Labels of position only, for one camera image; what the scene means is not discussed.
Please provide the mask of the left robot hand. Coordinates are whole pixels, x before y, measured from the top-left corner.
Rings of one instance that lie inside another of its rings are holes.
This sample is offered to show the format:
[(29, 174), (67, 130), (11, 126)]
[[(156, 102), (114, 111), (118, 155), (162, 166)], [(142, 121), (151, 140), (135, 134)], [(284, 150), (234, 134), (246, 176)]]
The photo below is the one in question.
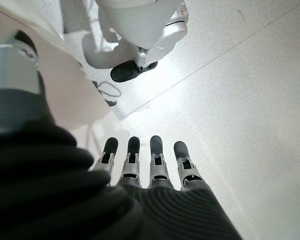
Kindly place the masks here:
[(170, 181), (162, 139), (150, 139), (149, 186), (140, 183), (133, 136), (117, 185), (118, 140), (94, 160), (56, 125), (32, 39), (18, 30), (0, 43), (0, 240), (239, 240), (240, 234), (191, 160), (174, 154)]

